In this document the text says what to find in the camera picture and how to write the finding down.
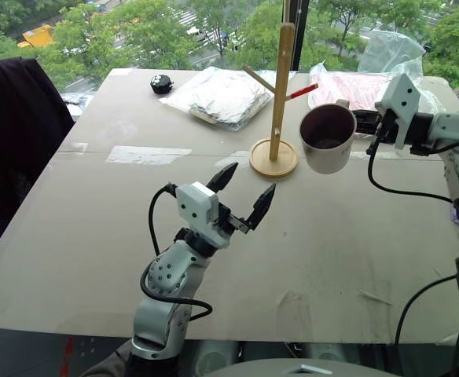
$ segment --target white table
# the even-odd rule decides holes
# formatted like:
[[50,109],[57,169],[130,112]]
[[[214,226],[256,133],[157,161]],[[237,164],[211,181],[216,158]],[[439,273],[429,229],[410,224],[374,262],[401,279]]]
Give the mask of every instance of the white table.
[[[270,105],[241,132],[215,130],[154,101],[154,73],[108,77],[6,230],[0,241],[0,328],[130,335],[142,296],[138,278],[153,257],[147,230],[153,193],[168,181],[207,181],[235,151],[267,136]],[[177,75],[194,74],[170,76],[181,83]],[[304,84],[301,77],[292,88]],[[293,120],[284,136],[296,147],[306,111],[303,98],[285,113]],[[134,124],[136,132],[102,142],[102,134],[109,135],[102,130],[117,122]],[[81,147],[75,143],[87,143],[86,151],[70,152]],[[366,144],[359,141],[354,149]],[[106,162],[115,145],[192,151],[166,165]],[[239,160],[233,184],[219,197],[247,216],[269,181]],[[408,298],[439,275],[454,273],[459,246],[446,203],[378,191],[366,169],[367,161],[355,155],[338,174],[324,176],[300,155],[296,171],[279,181],[262,224],[246,236],[235,234],[229,248],[213,257],[196,297],[215,311],[193,322],[188,336],[390,342]],[[394,156],[378,159],[375,170],[385,185],[447,195],[437,160]],[[172,199],[159,201],[155,222],[163,247],[184,225]],[[457,288],[447,283],[409,311],[402,341],[438,342],[458,325]]]

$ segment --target table surface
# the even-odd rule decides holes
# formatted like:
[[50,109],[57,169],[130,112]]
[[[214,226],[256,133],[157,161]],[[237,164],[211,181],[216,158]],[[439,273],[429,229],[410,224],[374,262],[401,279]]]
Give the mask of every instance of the table surface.
[[[244,153],[234,153],[268,136],[271,104],[242,131],[215,129],[160,104],[149,89],[155,73],[110,75],[18,210],[0,240],[0,328],[131,335],[138,278],[154,255],[147,230],[154,192],[168,181],[207,181],[236,160],[219,197],[247,216],[270,183]],[[169,76],[180,86],[195,74]],[[297,75],[291,90],[306,80]],[[449,110],[459,108],[451,90],[438,91]],[[305,97],[286,106],[283,134],[297,148],[307,111]],[[117,145],[191,152],[166,162],[113,163]],[[366,146],[358,141],[354,150]],[[442,169],[440,161],[404,152],[375,162],[385,185],[447,195]],[[196,297],[215,311],[190,324],[188,337],[390,342],[409,297],[454,273],[459,246],[448,204],[381,192],[366,170],[366,159],[353,153],[339,173],[316,174],[300,153],[262,224],[235,234],[211,260]],[[155,223],[162,247],[185,225],[172,199],[158,202]],[[457,288],[443,284],[409,311],[402,341],[451,342],[458,326]]]

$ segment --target white mug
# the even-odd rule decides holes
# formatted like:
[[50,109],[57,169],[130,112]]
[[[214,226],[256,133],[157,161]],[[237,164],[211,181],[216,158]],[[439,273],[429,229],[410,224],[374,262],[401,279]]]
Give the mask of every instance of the white mug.
[[321,174],[341,170],[348,162],[357,120],[348,101],[323,104],[312,109],[299,126],[308,165]]

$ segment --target round wooden base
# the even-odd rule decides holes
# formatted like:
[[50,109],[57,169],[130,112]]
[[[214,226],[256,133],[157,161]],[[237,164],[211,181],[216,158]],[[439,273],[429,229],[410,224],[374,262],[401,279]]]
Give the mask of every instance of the round wooden base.
[[269,178],[279,178],[291,173],[298,164],[298,154],[287,141],[280,140],[278,157],[270,160],[270,139],[254,144],[250,155],[251,166],[259,174]]

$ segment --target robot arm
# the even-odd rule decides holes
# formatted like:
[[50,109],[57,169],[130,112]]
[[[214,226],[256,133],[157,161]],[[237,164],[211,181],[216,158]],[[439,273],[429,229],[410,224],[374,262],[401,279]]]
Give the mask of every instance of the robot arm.
[[[419,156],[439,154],[444,162],[450,198],[459,218],[459,112],[417,113],[419,99],[420,94],[407,75],[395,77],[381,101],[375,104],[379,114],[355,112],[358,132],[376,135],[368,154],[376,152],[375,147],[380,141],[394,144],[399,149],[411,145],[410,152]],[[456,264],[459,287],[459,258]]]
[[[237,163],[227,166],[207,185],[166,186],[176,197],[178,212],[189,229],[182,229],[174,244],[158,254],[142,274],[145,297],[135,313],[128,376],[135,375],[134,371],[136,375],[176,375],[176,358],[189,321],[212,311],[207,303],[193,300],[210,257],[228,247],[235,230],[247,233],[255,229],[270,208],[275,184],[258,198],[247,220],[237,218],[218,201],[216,192],[227,185],[236,168]],[[206,311],[192,317],[192,305]]]

